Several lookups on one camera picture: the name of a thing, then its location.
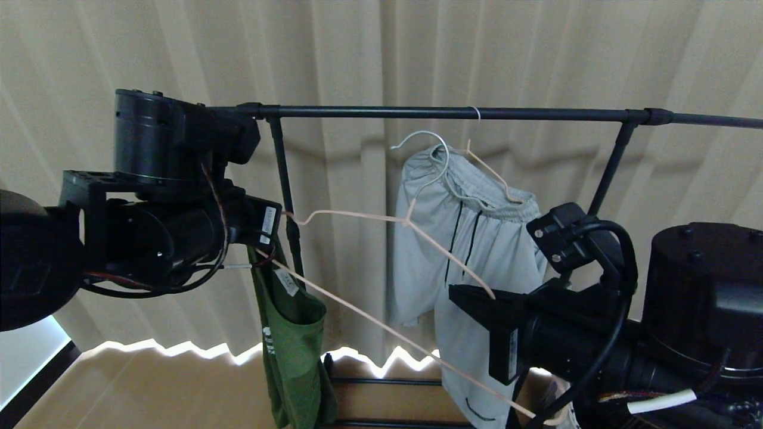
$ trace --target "curtain fold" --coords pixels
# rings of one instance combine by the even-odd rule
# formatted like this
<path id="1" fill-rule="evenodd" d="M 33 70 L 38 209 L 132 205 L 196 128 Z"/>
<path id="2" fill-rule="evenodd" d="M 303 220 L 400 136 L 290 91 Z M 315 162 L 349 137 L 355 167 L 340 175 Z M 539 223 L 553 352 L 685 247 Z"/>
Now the curtain fold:
<path id="1" fill-rule="evenodd" d="M 760 118 L 762 35 L 761 2 L 0 2 L 0 183 L 54 205 L 62 170 L 110 170 L 117 88 L 207 105 L 656 107 Z M 586 206 L 617 126 L 283 120 L 299 218 L 326 208 L 394 213 L 402 163 L 433 141 L 388 147 L 419 129 L 454 147 L 472 136 L 472 149 L 510 185 L 535 193 L 542 211 Z M 260 128 L 252 161 L 228 176 L 250 195 L 281 201 L 269 129 Z M 643 274 L 661 229 L 688 221 L 763 228 L 761 202 L 760 131 L 639 127 L 601 217 L 634 237 Z M 384 319 L 389 225 L 324 215 L 301 234 L 307 276 Z M 228 262 L 246 262 L 246 251 L 232 247 Z M 597 277 L 588 267 L 573 281 L 585 287 Z M 383 364 L 398 343 L 327 304 L 324 346 Z M 172 297 L 82 291 L 56 319 L 83 350 L 154 338 L 165 347 L 224 342 L 238 354 L 261 341 L 256 309 L 249 274 L 231 270 Z M 431 323 L 404 332 L 436 348 Z"/>

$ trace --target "gray shorts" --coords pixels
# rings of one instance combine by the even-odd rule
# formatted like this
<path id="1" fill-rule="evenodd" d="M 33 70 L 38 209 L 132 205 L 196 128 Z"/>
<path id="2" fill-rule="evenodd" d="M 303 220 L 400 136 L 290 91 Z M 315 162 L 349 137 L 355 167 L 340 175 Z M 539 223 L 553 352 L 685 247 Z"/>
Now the gray shorts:
<path id="1" fill-rule="evenodd" d="M 398 217 L 407 214 L 416 191 L 442 171 L 444 161 L 437 147 L 406 161 L 395 208 Z M 419 194 L 411 220 L 492 289 L 531 292 L 542 284 L 546 259 L 525 223 L 540 212 L 535 195 L 518 189 L 509 193 L 523 203 L 510 202 L 497 180 L 451 153 L 445 175 Z M 488 375 L 488 331 L 448 300 L 448 285 L 477 282 L 402 224 L 394 226 L 392 270 L 392 323 L 412 326 L 434 310 L 440 356 L 511 398 L 513 383 L 505 386 Z M 443 386 L 475 427 L 506 426 L 505 402 L 444 368 Z"/>

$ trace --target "green garment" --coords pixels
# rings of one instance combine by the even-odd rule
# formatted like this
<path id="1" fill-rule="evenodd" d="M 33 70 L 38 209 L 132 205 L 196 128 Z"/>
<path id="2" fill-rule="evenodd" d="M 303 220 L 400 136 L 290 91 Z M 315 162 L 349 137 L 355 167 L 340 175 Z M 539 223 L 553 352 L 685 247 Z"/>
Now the green garment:
<path id="1" fill-rule="evenodd" d="M 278 242 L 276 260 L 286 264 Z M 249 247 L 252 264 L 264 259 Z M 338 405 L 324 365 L 320 342 L 326 305 L 302 284 L 273 264 L 252 268 L 252 280 L 262 320 L 262 359 L 275 424 L 314 429 L 336 419 Z"/>

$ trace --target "beige hanger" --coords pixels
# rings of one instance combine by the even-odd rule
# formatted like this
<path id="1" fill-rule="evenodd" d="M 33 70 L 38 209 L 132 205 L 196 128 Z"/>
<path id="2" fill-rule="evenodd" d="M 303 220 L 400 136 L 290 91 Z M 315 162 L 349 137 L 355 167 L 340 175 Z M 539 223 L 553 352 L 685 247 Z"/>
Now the beige hanger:
<path id="1" fill-rule="evenodd" d="M 448 150 L 448 145 L 446 144 L 446 142 L 444 141 L 444 139 L 441 136 L 439 136 L 438 134 L 433 133 L 432 131 L 416 131 L 416 132 L 414 132 L 412 134 L 409 134 L 407 137 L 405 137 L 403 139 L 403 141 L 401 141 L 400 144 L 398 144 L 397 146 L 393 146 L 392 149 L 397 149 L 399 147 L 402 147 L 409 139 L 411 139 L 414 136 L 420 135 L 420 134 L 429 134 L 429 135 L 432 135 L 434 137 L 437 137 L 437 139 L 440 141 L 440 143 L 442 144 L 442 146 L 443 146 L 443 148 L 444 148 L 444 150 L 446 152 L 446 161 L 445 161 L 445 166 L 443 167 L 443 171 L 440 172 L 440 174 L 435 179 L 433 179 L 433 180 L 429 181 L 428 183 L 426 183 L 425 185 L 421 186 L 416 191 L 416 193 L 414 194 L 413 199 L 411 199 L 411 201 L 410 201 L 410 207 L 408 209 L 408 213 L 405 215 L 405 218 L 397 218 L 397 217 L 394 217 L 394 216 L 382 216 L 382 215 L 379 215 L 379 214 L 358 213 L 358 212 L 355 212 L 355 211 L 342 211 L 342 210 L 316 210 L 316 211 L 313 211 L 312 213 L 310 213 L 310 215 L 304 221 L 298 220 L 294 216 L 293 213 L 289 213 L 287 211 L 284 211 L 283 215 L 290 217 L 297 224 L 303 225 L 303 226 L 307 225 L 308 223 L 310 223 L 310 221 L 312 221 L 313 218 L 316 215 L 324 215 L 324 214 L 326 214 L 326 215 L 353 216 L 355 218 L 373 219 L 373 220 L 385 221 L 385 222 L 400 222 L 400 223 L 403 224 L 403 226 L 409 227 L 409 228 L 413 229 L 424 240 L 426 240 L 430 244 L 432 244 L 432 246 L 435 249 L 437 249 L 439 252 L 443 253 L 445 256 L 448 257 L 448 259 L 453 261 L 461 269 L 463 269 L 465 272 L 467 272 L 485 290 L 485 292 L 487 292 L 487 294 L 488 294 L 488 296 L 490 296 L 490 298 L 495 299 L 495 294 L 493 293 L 493 290 L 490 289 L 490 287 L 487 285 L 487 283 L 485 283 L 484 280 L 482 280 L 474 271 L 469 269 L 469 267 L 467 267 L 466 264 L 464 264 L 460 259 L 458 259 L 457 257 L 453 256 L 453 254 L 451 254 L 444 247 L 440 246 L 432 237 L 430 237 L 427 233 L 422 231 L 415 223 L 413 223 L 410 220 L 411 214 L 413 213 L 413 210 L 414 210 L 414 206 L 416 205 L 416 198 L 418 197 L 418 195 L 421 192 L 421 190 L 424 189 L 425 187 L 433 184 L 437 180 L 439 180 L 445 174 L 445 172 L 447 170 L 447 167 L 448 167 L 448 163 L 450 161 L 450 152 Z M 264 252 L 262 252 L 259 249 L 256 249 L 256 251 L 257 251 L 257 253 L 259 253 L 262 256 L 265 256 L 265 257 L 268 256 L 267 254 L 265 254 Z M 382 323 L 381 321 L 379 321 L 378 319 L 374 318 L 370 314 L 366 313 L 365 311 L 361 310 L 360 308 L 357 308 L 355 305 L 352 305 L 349 302 L 341 299 L 340 297 L 332 294 L 331 292 L 328 292 L 327 290 L 322 289 L 320 286 L 318 286 L 315 283 L 311 282 L 310 280 L 304 278 L 303 276 L 300 276 L 295 271 L 289 269 L 286 265 L 284 265 L 284 264 L 282 264 L 282 263 L 280 263 L 280 262 L 278 262 L 276 260 L 273 260 L 272 262 L 276 266 L 278 266 L 279 268 L 282 268 L 282 269 L 286 270 L 287 272 L 289 272 L 290 274 L 292 274 L 295 278 L 300 279 L 305 284 L 308 284 L 308 285 L 312 286 L 313 289 L 317 290 L 318 292 L 320 292 L 321 294 L 325 295 L 326 297 L 331 298 L 334 301 L 340 303 L 341 305 L 344 305 L 345 307 L 347 307 L 350 310 L 354 311 L 355 313 L 360 314 L 361 316 L 363 316 L 364 318 L 370 320 L 371 322 L 373 322 L 374 324 L 378 325 L 379 327 L 381 327 L 385 331 L 387 331 L 390 334 L 396 336 L 397 338 L 399 338 L 403 342 L 405 342 L 407 344 L 410 344 L 413 348 L 415 348 L 416 350 L 419 350 L 421 353 L 425 353 L 427 356 L 429 356 L 432 359 L 434 359 L 435 362 L 438 362 L 439 365 L 444 366 L 444 367 L 446 367 L 448 369 L 451 369 L 454 373 L 459 374 L 460 376 L 464 377 L 465 379 L 473 382 L 474 384 L 476 384 L 480 388 L 484 389 L 485 391 L 487 391 L 491 395 L 495 396 L 496 398 L 499 398 L 501 401 L 506 402 L 509 406 L 514 407 L 518 412 L 526 415 L 529 418 L 534 418 L 535 417 L 534 413 L 532 413 L 530 410 L 524 408 L 522 405 L 519 405 L 516 402 L 510 400 L 509 398 L 504 397 L 503 395 L 501 395 L 500 393 L 498 393 L 495 390 L 491 389 L 490 387 L 488 387 L 484 383 L 479 382 L 477 379 L 472 378 L 469 374 L 466 374 L 463 371 L 461 371 L 460 369 L 456 368 L 451 363 L 449 363 L 449 362 L 447 362 L 447 361 L 445 361 L 445 360 L 443 360 L 443 359 L 441 359 L 441 358 L 439 358 L 437 356 L 434 356 L 430 351 L 428 351 L 427 349 L 425 349 L 421 345 L 413 342 L 410 338 L 405 337 L 400 332 L 397 332 L 396 330 L 394 330 L 391 327 L 389 327 L 388 325 Z M 567 406 L 562 409 L 562 411 L 560 412 L 558 417 L 556 417 L 556 418 L 554 418 L 552 420 L 547 420 L 547 421 L 544 422 L 544 424 L 547 424 L 549 426 L 556 426 L 558 424 L 561 424 L 566 419 L 566 415 L 568 413 L 568 408 L 569 408 L 569 404 L 567 404 Z"/>
<path id="2" fill-rule="evenodd" d="M 468 139 L 466 141 L 466 149 L 457 150 L 456 152 L 465 153 L 465 154 L 471 156 L 473 160 L 477 161 L 481 166 L 483 166 L 485 169 L 487 169 L 490 173 L 493 173 L 493 176 L 495 176 L 496 179 L 498 179 L 498 181 L 501 182 L 501 184 L 504 185 L 504 194 L 506 195 L 506 198 L 509 201 L 516 202 L 518 204 L 523 204 L 524 201 L 522 201 L 521 199 L 518 199 L 516 197 L 513 197 L 513 196 L 511 196 L 511 194 L 509 194 L 509 185 L 506 183 L 504 178 L 501 177 L 500 174 L 496 173 L 496 171 L 494 169 L 492 169 L 485 161 L 480 159 L 480 157 L 477 156 L 476 153 L 472 152 L 472 135 L 474 134 L 474 132 L 477 129 L 477 127 L 479 127 L 479 123 L 482 122 L 482 113 L 480 113 L 479 109 L 476 108 L 475 106 L 469 106 L 469 107 L 473 108 L 475 111 L 477 111 L 477 126 L 472 130 L 471 133 L 469 133 L 469 137 L 468 137 Z"/>

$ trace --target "wooden floor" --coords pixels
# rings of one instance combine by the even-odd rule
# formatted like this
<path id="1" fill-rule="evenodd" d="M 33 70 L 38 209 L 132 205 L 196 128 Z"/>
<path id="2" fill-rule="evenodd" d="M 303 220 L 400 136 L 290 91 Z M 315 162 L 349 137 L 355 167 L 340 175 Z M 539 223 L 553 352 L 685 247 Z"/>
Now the wooden floor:
<path id="1" fill-rule="evenodd" d="M 364 363 L 337 360 L 335 376 L 372 376 Z M 387 377 L 439 378 L 403 363 Z M 335 384 L 341 418 L 465 421 L 439 386 Z M 166 356 L 149 348 L 83 354 L 19 422 L 17 429 L 262 428 L 270 414 L 262 354 L 240 365 L 223 354 Z"/>

